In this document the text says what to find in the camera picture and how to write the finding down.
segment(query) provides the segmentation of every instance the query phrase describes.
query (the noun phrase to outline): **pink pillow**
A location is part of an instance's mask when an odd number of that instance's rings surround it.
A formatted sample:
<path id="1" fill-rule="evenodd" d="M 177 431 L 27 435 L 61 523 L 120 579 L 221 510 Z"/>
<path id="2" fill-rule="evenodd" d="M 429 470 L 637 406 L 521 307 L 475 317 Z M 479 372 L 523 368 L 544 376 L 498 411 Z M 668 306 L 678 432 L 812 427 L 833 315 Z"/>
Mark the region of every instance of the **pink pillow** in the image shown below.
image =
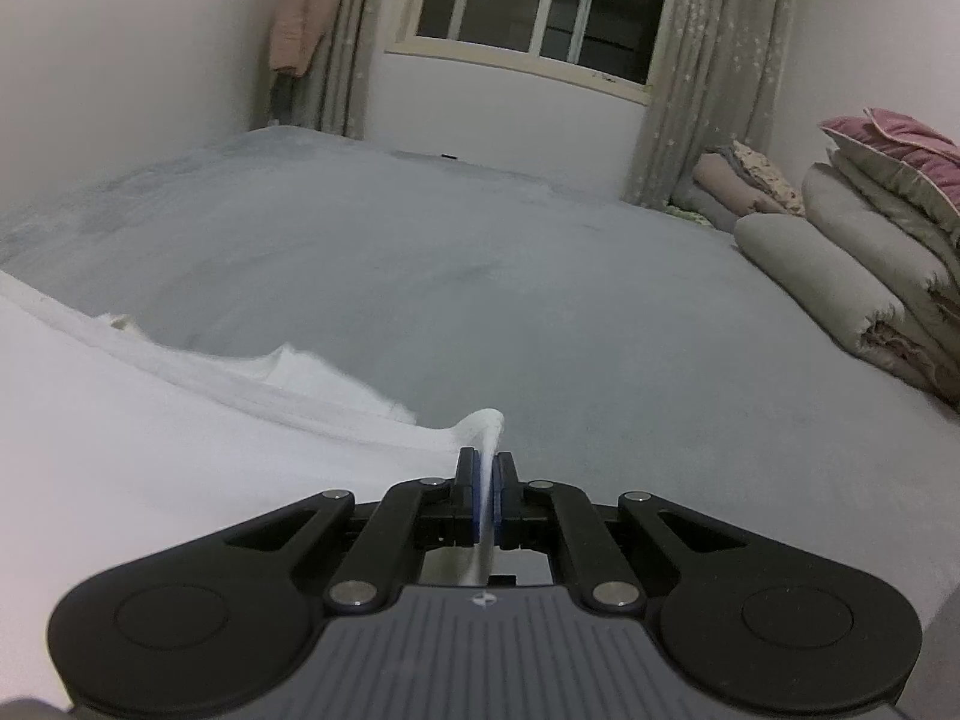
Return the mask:
<path id="1" fill-rule="evenodd" d="M 883 108 L 868 118 L 822 122 L 843 156 L 878 184 L 923 209 L 960 240 L 960 148 L 934 129 Z"/>

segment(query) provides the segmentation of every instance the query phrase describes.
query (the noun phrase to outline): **black object on bed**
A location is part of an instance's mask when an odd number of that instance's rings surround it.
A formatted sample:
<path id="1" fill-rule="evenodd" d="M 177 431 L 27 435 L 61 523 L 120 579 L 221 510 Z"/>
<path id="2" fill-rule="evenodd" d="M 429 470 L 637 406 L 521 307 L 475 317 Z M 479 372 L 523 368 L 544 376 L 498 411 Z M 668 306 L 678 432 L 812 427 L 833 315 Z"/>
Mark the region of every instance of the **black object on bed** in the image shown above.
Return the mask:
<path id="1" fill-rule="evenodd" d="M 451 479 L 328 490 L 85 581 L 49 628 L 80 714 L 897 717 L 920 623 L 889 584 L 649 493 L 521 483 L 510 453 L 497 542 L 549 555 L 556 584 L 418 584 L 428 550 L 486 530 L 480 463 L 465 448 Z"/>

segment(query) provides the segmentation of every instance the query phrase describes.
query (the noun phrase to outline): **mattress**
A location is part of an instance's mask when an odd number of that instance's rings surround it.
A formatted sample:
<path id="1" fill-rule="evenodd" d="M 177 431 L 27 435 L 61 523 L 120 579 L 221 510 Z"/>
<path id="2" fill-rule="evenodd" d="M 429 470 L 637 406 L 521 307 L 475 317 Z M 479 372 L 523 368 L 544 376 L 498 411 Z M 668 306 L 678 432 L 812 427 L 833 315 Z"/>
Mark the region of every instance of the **mattress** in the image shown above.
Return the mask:
<path id="1" fill-rule="evenodd" d="M 525 478 L 646 488 L 877 574 L 928 626 L 907 708 L 960 712 L 930 688 L 960 662 L 960 420 L 725 233 L 276 127 L 0 218 L 0 269 L 168 346 L 291 343 L 421 425 L 501 410 Z"/>

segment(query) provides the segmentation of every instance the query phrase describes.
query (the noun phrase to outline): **white wall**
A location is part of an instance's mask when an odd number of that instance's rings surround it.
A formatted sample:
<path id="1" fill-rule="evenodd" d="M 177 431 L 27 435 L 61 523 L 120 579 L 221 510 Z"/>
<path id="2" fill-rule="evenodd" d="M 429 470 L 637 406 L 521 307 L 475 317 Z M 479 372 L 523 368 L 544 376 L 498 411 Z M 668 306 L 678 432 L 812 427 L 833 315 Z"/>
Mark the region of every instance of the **white wall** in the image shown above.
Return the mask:
<path id="1" fill-rule="evenodd" d="M 770 155 L 797 184 L 818 122 L 866 107 L 960 138 L 960 0 L 799 0 Z"/>
<path id="2" fill-rule="evenodd" d="M 644 107 L 552 79 L 445 59 L 384 53 L 402 0 L 384 0 L 371 67 L 366 138 L 451 154 L 616 199 Z"/>
<path id="3" fill-rule="evenodd" d="M 0 0 L 0 207 L 247 129 L 275 0 Z"/>

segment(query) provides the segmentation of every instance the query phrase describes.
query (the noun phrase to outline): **folded quilt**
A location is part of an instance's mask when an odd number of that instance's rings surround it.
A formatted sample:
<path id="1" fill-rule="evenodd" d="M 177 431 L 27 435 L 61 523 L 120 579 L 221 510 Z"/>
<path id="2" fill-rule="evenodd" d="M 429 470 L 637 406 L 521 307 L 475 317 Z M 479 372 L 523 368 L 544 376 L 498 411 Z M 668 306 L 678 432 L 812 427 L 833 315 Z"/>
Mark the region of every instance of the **folded quilt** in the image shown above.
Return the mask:
<path id="1" fill-rule="evenodd" d="M 835 167 L 814 165 L 803 180 L 806 217 L 877 276 L 944 351 L 960 361 L 960 292 L 947 266 L 886 215 L 877 213 L 858 190 Z M 905 200 L 891 198 L 909 213 L 918 213 Z M 942 230 L 931 227 L 946 238 Z"/>
<path id="2" fill-rule="evenodd" d="M 866 175 L 927 213 L 960 245 L 960 148 L 905 114 L 864 113 L 829 119 L 820 129 Z"/>
<path id="3" fill-rule="evenodd" d="M 786 213 L 769 194 L 754 189 L 740 178 L 720 154 L 702 154 L 693 166 L 693 177 L 738 217 L 757 211 Z"/>
<path id="4" fill-rule="evenodd" d="M 680 179 L 671 201 L 682 211 L 700 214 L 718 230 L 733 233 L 739 218 L 716 197 L 693 180 L 690 174 Z"/>
<path id="5" fill-rule="evenodd" d="M 771 191 L 762 182 L 750 175 L 750 172 L 743 167 L 743 163 L 740 162 L 736 156 L 736 153 L 733 152 L 733 146 L 711 146 L 707 149 L 707 153 L 719 154 L 727 161 L 727 164 L 730 165 L 730 167 L 733 169 L 733 172 L 735 172 L 737 176 L 739 176 L 739 178 L 746 184 L 752 186 L 754 189 L 759 189 L 763 194 L 769 194 L 771 197 L 773 196 Z"/>
<path id="6" fill-rule="evenodd" d="M 846 351 L 949 403 L 960 370 L 904 302 L 809 221 L 753 214 L 739 220 L 741 251 Z"/>
<path id="7" fill-rule="evenodd" d="M 833 166 L 843 173 L 846 180 L 850 181 L 875 209 L 932 251 L 937 259 L 947 266 L 953 283 L 960 284 L 960 257 L 950 241 L 949 233 L 908 200 L 884 189 L 839 151 L 832 151 L 829 157 Z"/>

